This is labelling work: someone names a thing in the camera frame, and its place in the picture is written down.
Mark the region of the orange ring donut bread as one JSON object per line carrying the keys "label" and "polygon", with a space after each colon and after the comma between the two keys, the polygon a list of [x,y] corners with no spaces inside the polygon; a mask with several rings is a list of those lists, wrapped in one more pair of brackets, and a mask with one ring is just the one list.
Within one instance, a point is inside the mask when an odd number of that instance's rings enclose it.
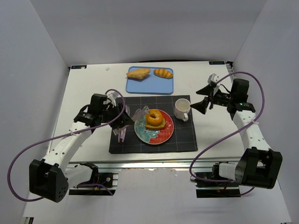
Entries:
{"label": "orange ring donut bread", "polygon": [[158,126],[163,121],[163,115],[159,110],[151,109],[148,114],[145,115],[146,122]]}

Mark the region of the brown bread slice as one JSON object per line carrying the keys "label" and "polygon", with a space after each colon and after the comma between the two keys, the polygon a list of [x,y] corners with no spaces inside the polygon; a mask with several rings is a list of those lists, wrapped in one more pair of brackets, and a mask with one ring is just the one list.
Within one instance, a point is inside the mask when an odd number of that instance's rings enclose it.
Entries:
{"label": "brown bread slice", "polygon": [[149,130],[162,130],[165,128],[166,121],[163,118],[162,122],[159,125],[153,125],[150,124],[149,122],[145,121],[145,128]]}

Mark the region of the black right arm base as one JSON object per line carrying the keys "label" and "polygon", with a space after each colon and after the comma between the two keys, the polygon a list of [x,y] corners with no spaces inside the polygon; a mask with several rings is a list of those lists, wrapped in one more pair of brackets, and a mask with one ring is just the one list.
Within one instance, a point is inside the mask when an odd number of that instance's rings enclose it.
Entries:
{"label": "black right arm base", "polygon": [[[211,180],[225,180],[219,176],[219,163],[212,166],[211,171],[195,172],[198,178]],[[240,197],[239,186],[235,182],[207,182],[193,177],[190,178],[196,183],[197,198],[232,198]]]}

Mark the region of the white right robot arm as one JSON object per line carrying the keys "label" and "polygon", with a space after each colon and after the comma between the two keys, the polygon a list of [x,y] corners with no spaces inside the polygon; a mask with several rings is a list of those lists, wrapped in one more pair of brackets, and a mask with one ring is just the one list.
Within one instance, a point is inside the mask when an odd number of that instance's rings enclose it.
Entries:
{"label": "white right robot arm", "polygon": [[235,182],[238,185],[272,189],[282,164],[280,152],[273,151],[264,139],[252,103],[247,102],[249,82],[234,79],[231,91],[223,93],[213,80],[196,93],[203,95],[201,102],[191,105],[202,114],[213,105],[224,106],[238,130],[244,153],[237,163],[219,162],[213,165],[208,182]]}

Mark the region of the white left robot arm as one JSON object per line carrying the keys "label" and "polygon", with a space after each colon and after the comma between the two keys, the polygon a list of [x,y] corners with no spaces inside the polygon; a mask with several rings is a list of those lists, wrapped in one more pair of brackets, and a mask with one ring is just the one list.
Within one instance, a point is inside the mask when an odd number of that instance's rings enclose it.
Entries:
{"label": "white left robot arm", "polygon": [[97,185],[96,165],[83,162],[67,169],[70,160],[97,128],[109,125],[118,133],[133,124],[125,111],[125,99],[117,90],[107,90],[104,95],[93,94],[90,103],[80,109],[68,133],[60,137],[52,151],[30,163],[29,191],[58,203],[72,187]]}

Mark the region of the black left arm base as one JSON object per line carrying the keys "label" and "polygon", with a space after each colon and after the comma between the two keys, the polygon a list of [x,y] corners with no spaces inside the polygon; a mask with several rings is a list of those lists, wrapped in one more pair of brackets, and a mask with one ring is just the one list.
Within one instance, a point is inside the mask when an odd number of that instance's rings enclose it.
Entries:
{"label": "black left arm base", "polygon": [[112,196],[116,192],[118,184],[118,173],[99,170],[94,181],[84,182],[82,185],[69,190],[72,196]]}

